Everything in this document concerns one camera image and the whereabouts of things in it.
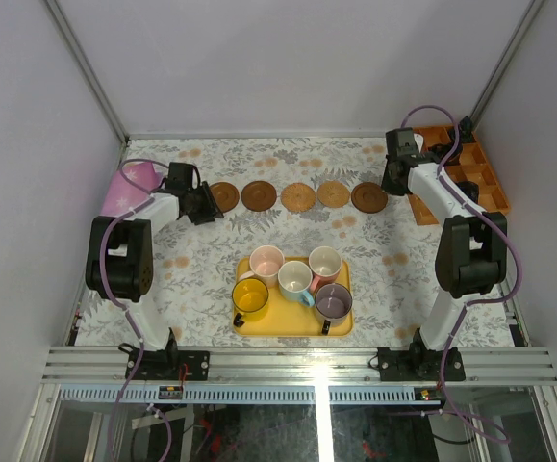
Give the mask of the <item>woven rattan coaster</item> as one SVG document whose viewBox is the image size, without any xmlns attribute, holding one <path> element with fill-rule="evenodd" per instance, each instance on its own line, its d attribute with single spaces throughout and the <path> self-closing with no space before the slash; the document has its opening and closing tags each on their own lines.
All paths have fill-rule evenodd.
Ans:
<svg viewBox="0 0 557 462">
<path fill-rule="evenodd" d="M 326 207 L 341 208 L 349 202 L 350 191 L 339 181 L 326 181 L 318 187 L 316 196 Z"/>
<path fill-rule="evenodd" d="M 292 183 L 282 190 L 281 202 L 290 212 L 306 212 L 315 206 L 316 193 L 304 183 Z"/>
</svg>

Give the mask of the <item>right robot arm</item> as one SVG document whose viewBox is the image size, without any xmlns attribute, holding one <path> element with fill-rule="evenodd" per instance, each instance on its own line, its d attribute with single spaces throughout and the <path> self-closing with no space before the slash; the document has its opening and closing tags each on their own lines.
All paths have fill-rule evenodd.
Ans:
<svg viewBox="0 0 557 462">
<path fill-rule="evenodd" d="M 440 286 L 418 336 L 424 344 L 409 355 L 411 373 L 430 379 L 443 368 L 440 350 L 450 345 L 464 314 L 506 276 L 507 220 L 472 201 L 446 173 L 440 158 L 423 152 L 411 128 L 386 133 L 382 189 L 417 196 L 443 226 L 435 259 Z"/>
</svg>

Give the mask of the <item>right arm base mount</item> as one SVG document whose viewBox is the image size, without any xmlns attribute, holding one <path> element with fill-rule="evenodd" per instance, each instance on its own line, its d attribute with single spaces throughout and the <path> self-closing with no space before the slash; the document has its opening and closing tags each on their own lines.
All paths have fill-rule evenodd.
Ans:
<svg viewBox="0 0 557 462">
<path fill-rule="evenodd" d="M 462 382 L 466 380 L 464 362 L 457 347 L 448 352 L 431 350 L 422 340 L 413 340 L 408 349 L 378 347 L 367 365 L 377 371 L 381 381 L 387 382 Z"/>
</svg>

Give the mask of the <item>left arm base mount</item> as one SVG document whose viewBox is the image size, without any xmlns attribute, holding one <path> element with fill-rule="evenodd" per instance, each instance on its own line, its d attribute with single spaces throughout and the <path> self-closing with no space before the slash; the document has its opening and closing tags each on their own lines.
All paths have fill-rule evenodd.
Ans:
<svg viewBox="0 0 557 462">
<path fill-rule="evenodd" d="M 117 349 L 128 356 L 125 376 L 132 380 L 189 382 L 208 379 L 211 353 L 207 350 L 180 349 L 173 338 L 167 341 L 165 349 L 145 351 L 137 368 L 138 347 L 122 343 Z"/>
</svg>

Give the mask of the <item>dark wooden coaster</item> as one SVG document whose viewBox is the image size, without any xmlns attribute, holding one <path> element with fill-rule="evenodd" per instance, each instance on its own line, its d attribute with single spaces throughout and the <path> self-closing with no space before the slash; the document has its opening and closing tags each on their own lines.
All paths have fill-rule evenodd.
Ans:
<svg viewBox="0 0 557 462">
<path fill-rule="evenodd" d="M 276 202 L 277 192 L 267 181 L 253 181 L 241 190 L 241 202 L 253 212 L 270 209 Z"/>
</svg>

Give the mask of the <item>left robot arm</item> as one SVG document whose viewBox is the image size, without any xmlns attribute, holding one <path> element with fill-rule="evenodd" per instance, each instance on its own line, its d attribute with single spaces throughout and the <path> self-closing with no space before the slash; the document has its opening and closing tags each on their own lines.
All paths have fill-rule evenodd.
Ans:
<svg viewBox="0 0 557 462">
<path fill-rule="evenodd" d="M 222 217 L 196 165 L 133 159 L 118 167 L 91 223 L 86 285 L 122 312 L 160 379 L 180 371 L 181 357 L 167 347 L 172 333 L 151 294 L 153 240 L 180 218 L 201 225 Z"/>
</svg>

